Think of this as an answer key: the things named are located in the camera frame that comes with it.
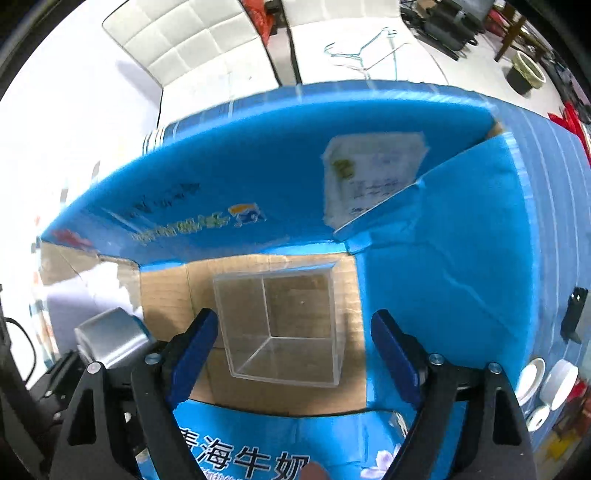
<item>transparent acrylic container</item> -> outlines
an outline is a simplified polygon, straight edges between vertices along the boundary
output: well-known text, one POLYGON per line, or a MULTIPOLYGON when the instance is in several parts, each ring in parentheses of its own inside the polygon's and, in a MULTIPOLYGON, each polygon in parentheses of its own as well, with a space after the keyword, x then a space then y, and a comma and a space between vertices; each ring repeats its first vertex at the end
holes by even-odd
POLYGON ((233 377, 309 387, 339 384, 346 319, 334 266, 214 278, 233 377))

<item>floor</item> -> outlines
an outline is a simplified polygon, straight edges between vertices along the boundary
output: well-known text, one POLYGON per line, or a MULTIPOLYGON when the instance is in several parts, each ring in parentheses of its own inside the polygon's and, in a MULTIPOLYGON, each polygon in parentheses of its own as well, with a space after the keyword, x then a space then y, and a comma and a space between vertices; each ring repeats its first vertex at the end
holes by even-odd
MULTIPOLYGON (((43 41, 0 101, 0 215, 9 232, 0 241, 2 303, 5 314, 20 319, 30 333, 31 243, 93 181, 139 156, 144 136, 157 124, 159 85, 101 27, 121 3, 82 3, 43 41)), ((510 61, 493 60, 500 40, 479 40, 457 62, 425 48, 451 85, 540 115, 560 113, 553 85, 521 97, 504 79, 510 61)), ((285 29, 271 37, 269 50, 283 83, 295 84, 285 29)), ((23 370, 30 363, 24 342, 18 340, 13 350, 23 370)))

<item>cardboard box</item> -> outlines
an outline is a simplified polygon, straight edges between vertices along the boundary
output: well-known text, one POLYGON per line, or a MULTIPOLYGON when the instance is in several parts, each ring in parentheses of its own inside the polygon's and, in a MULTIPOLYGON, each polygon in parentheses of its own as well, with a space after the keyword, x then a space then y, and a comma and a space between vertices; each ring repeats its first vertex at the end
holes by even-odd
POLYGON ((347 312, 345 358, 338 387, 296 387, 234 378, 230 374, 220 333, 191 398, 238 410, 284 416, 361 410, 366 406, 365 338, 355 258, 351 255, 243 255, 142 273, 144 320, 156 338, 170 340, 187 329, 200 309, 216 309, 215 275, 336 261, 333 274, 341 291, 335 297, 344 304, 347 312))

